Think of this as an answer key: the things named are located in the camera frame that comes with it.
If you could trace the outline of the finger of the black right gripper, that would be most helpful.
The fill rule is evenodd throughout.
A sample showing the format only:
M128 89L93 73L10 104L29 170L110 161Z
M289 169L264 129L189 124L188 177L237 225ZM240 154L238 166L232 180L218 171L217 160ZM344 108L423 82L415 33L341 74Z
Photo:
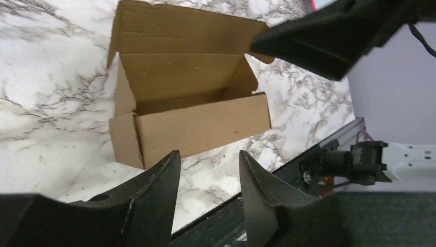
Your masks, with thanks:
M384 44L419 9L419 1L335 1L255 36L250 50L341 80L358 60Z

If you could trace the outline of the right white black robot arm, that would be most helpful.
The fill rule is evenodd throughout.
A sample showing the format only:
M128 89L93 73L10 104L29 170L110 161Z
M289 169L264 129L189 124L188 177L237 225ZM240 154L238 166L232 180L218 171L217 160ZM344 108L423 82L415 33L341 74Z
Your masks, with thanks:
M435 21L435 1L335 1L300 19L289 20L256 35L250 51L279 58L329 80L341 80L373 48L382 47L404 25L434 56L417 22ZM435 146L382 141L359 142L349 151L317 149L299 165L313 186L325 177L373 185L419 174L435 176Z

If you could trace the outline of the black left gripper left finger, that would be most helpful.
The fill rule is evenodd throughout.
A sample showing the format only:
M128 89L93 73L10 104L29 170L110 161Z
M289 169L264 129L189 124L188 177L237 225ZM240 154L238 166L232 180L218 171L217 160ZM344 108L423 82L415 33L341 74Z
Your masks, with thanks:
M2 194L1 246L169 246L180 169L174 150L88 201Z

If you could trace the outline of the brown cardboard box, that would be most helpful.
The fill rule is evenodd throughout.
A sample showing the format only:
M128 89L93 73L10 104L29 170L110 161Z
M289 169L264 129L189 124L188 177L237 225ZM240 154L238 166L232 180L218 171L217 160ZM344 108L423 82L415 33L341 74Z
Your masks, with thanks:
M196 8L120 1L107 66L117 71L109 120L116 161L149 169L271 128L246 56L261 21Z

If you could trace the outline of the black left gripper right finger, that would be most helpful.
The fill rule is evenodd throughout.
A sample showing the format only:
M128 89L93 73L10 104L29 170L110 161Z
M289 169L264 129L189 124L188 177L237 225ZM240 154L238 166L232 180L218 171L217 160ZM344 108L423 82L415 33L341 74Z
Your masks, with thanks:
M316 198L239 154L249 246L435 246L435 193L338 192Z

